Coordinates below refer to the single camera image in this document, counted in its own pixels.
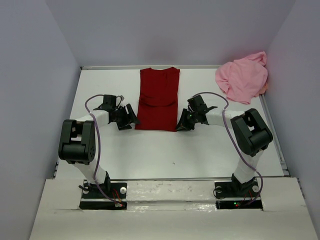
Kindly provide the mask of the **red t shirt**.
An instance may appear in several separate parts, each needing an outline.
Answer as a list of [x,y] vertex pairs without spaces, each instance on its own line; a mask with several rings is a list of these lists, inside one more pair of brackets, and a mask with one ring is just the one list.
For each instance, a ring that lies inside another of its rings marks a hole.
[[175,132],[178,119],[180,70],[140,70],[140,94],[136,130]]

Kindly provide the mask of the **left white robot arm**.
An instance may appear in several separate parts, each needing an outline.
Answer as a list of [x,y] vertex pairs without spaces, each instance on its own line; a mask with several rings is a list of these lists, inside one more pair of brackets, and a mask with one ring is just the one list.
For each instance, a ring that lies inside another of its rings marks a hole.
[[100,127],[115,123],[119,131],[140,124],[132,106],[123,105],[122,95],[97,94],[89,97],[84,108],[87,115],[66,119],[62,123],[58,157],[77,168],[87,180],[80,188],[109,199],[113,192],[110,175],[100,166],[102,139]]

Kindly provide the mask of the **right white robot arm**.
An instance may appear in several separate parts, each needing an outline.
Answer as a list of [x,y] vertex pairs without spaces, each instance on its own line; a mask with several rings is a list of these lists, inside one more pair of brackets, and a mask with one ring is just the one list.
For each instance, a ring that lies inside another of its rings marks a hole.
[[255,108],[246,111],[228,110],[229,103],[223,108],[207,106],[201,94],[188,99],[176,125],[176,131],[194,130],[196,124],[224,127],[239,161],[231,180],[216,182],[213,195],[218,200],[226,198],[249,197],[255,201],[263,189],[262,175],[257,165],[263,152],[273,141],[273,134]]

